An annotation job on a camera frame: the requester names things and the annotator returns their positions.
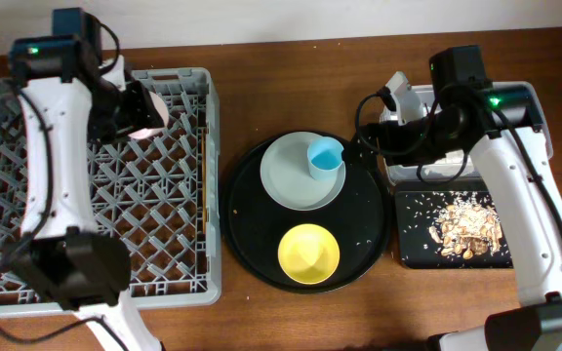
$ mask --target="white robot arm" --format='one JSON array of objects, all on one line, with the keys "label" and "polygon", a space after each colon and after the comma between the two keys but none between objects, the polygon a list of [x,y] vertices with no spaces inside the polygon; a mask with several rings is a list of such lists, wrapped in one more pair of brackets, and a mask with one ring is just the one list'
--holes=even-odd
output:
[{"label": "white robot arm", "polygon": [[[88,140],[150,137],[165,127],[168,109],[140,82],[126,82],[123,57],[100,67],[102,26],[81,9],[55,10],[53,36],[20,39],[11,51],[28,186],[22,238],[3,265],[88,323],[104,349],[159,351],[130,295],[129,251],[119,238],[97,235],[85,170]],[[48,338],[0,334],[25,344]]]},{"label": "white robot arm", "polygon": [[[476,46],[439,53],[429,67],[435,99],[427,116],[404,74],[397,73],[359,104],[350,144],[356,146],[344,158],[367,165],[366,155],[380,154],[388,166],[421,166],[462,149],[496,204],[522,308],[490,316],[484,327],[435,335],[425,346],[431,351],[562,350],[562,200],[548,164],[535,92],[528,84],[487,79]],[[382,99],[384,115],[396,118],[360,126],[362,106],[370,98]],[[379,147],[370,141],[375,139]]]}]

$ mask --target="plastic crate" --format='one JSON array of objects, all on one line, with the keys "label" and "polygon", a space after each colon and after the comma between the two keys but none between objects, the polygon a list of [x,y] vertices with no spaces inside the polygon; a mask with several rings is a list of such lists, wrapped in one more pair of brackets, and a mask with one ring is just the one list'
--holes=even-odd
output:
[{"label": "plastic crate", "polygon": [[[138,308],[214,303],[221,295],[218,207],[219,98],[203,68],[133,71],[166,102],[158,136],[88,145],[91,199],[100,234],[119,236],[132,259]],[[27,185],[18,101],[0,80],[0,258],[19,238]],[[0,276],[0,318],[64,313],[12,272]]]}]

